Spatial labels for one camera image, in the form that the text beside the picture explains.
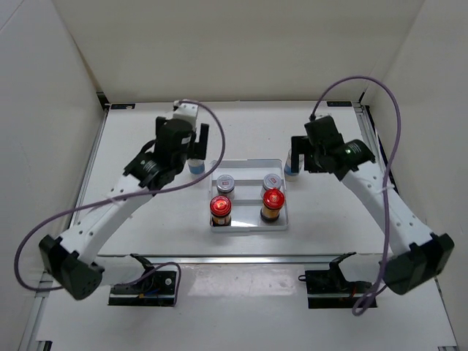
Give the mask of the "short white-lid jar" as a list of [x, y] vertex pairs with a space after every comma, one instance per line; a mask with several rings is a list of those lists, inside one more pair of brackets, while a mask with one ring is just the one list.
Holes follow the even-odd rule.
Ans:
[[275, 173], [269, 173], [265, 175], [265, 177], [263, 178], [261, 197], [263, 197], [264, 194], [268, 190], [281, 189], [281, 187], [282, 187], [282, 178]]
[[221, 175], [216, 180], [218, 195], [233, 199], [235, 197], [235, 179], [231, 175]]

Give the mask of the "red-lid chili sauce jar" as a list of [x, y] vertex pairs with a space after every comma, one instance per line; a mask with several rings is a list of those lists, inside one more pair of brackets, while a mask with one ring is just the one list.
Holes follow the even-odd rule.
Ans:
[[276, 188], [267, 190], [263, 195], [260, 216], [265, 222], [275, 222], [285, 204], [284, 193]]
[[232, 203], [228, 197], [218, 195], [210, 201], [211, 225], [213, 227], [229, 226], [231, 223]]

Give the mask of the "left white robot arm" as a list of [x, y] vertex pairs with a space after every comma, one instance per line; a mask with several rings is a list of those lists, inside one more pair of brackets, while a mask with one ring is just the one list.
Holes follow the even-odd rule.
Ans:
[[125, 268], [119, 278], [114, 263], [98, 263], [97, 255], [107, 240], [156, 190], [171, 183], [188, 159], [203, 160], [208, 145], [208, 124], [194, 130], [179, 118], [156, 119], [154, 140], [147, 142], [124, 168], [109, 192], [110, 202], [93, 205], [74, 226], [39, 242], [45, 270], [77, 301], [90, 296], [101, 285], [127, 283], [138, 293], [151, 289], [153, 274], [144, 263]]

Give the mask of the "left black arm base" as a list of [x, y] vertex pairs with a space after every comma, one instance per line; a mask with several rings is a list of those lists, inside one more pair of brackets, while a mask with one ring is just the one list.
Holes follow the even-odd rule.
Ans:
[[181, 266], [175, 262], [152, 264], [132, 255], [144, 268], [142, 279], [110, 288], [108, 306], [175, 307], [181, 283]]

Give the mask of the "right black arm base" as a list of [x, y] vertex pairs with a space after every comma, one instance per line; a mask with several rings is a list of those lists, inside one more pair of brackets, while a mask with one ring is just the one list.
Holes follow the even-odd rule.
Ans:
[[309, 309], [351, 309], [371, 286], [367, 281], [348, 281], [339, 265], [348, 257], [349, 252], [338, 256], [328, 263], [326, 270], [307, 270], [298, 277], [306, 284]]

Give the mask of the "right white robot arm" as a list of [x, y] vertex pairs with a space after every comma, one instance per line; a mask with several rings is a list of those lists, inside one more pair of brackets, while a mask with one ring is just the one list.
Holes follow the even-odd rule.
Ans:
[[437, 235], [411, 212], [359, 139], [345, 142], [331, 116], [309, 121], [306, 135], [291, 138], [292, 171], [303, 163], [310, 173], [336, 176], [364, 205], [384, 233], [391, 253], [385, 258], [382, 280], [404, 295], [439, 275], [454, 249], [447, 234]]

